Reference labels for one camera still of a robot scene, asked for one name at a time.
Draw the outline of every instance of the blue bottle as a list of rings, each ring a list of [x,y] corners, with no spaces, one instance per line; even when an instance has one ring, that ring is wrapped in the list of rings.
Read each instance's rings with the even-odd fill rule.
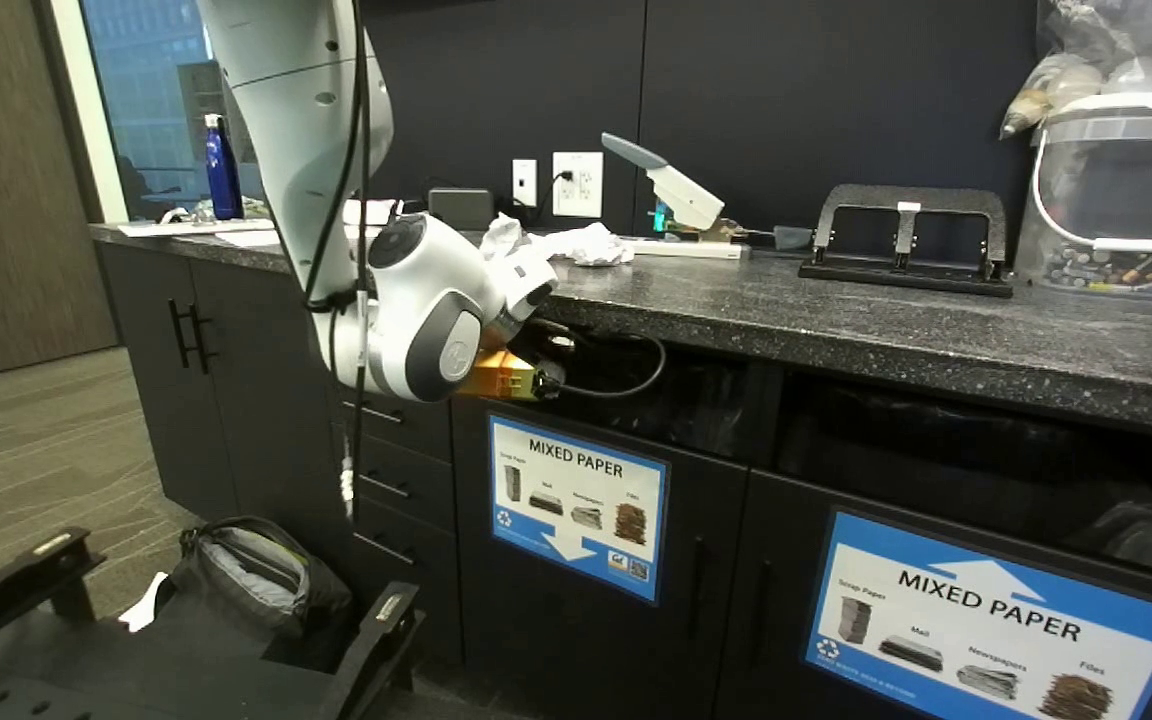
[[[208,128],[214,215],[216,218],[238,218],[238,215],[246,215],[246,194],[240,194],[240,170],[238,170],[221,111],[208,111],[204,128]]]

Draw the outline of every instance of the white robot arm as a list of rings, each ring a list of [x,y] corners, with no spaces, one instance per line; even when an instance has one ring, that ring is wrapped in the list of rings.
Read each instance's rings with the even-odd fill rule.
[[[368,390],[439,401],[510,345],[553,287],[543,258],[484,254],[438,215],[365,241],[378,295],[349,258],[341,206],[393,142],[393,102],[358,0],[202,0],[246,111],[259,179],[318,321],[325,363]]]

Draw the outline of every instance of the blue sign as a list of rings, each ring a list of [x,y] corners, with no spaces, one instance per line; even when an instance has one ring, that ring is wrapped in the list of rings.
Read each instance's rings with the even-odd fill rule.
[[[842,513],[807,665],[934,717],[1146,717],[1152,600]]]
[[[655,602],[667,465],[494,414],[494,536]]]

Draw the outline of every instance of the black countertop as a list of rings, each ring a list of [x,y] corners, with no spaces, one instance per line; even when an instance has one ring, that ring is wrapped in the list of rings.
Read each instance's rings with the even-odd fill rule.
[[[208,241],[104,245],[290,272]],[[801,280],[795,258],[560,266],[550,317],[793,369],[1152,430],[1152,299],[1017,287],[1012,299]]]

